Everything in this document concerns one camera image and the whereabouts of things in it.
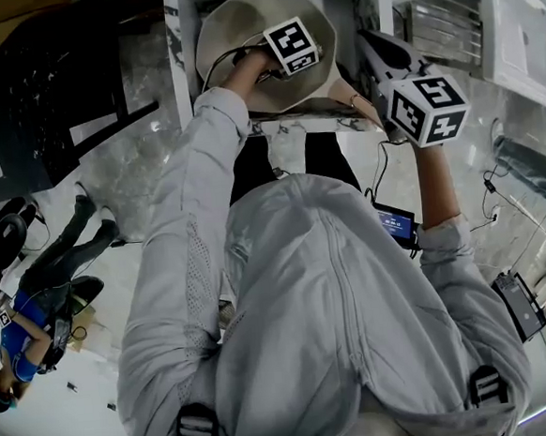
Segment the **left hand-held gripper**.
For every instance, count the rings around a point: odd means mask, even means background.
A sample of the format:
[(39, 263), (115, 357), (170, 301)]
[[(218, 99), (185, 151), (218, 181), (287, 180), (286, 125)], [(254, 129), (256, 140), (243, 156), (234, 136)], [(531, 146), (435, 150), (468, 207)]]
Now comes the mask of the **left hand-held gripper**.
[(280, 68), (269, 71), (269, 76), (285, 80), (315, 66), (321, 60), (320, 48), (299, 17), (267, 28), (257, 35), (254, 45), (272, 53)]

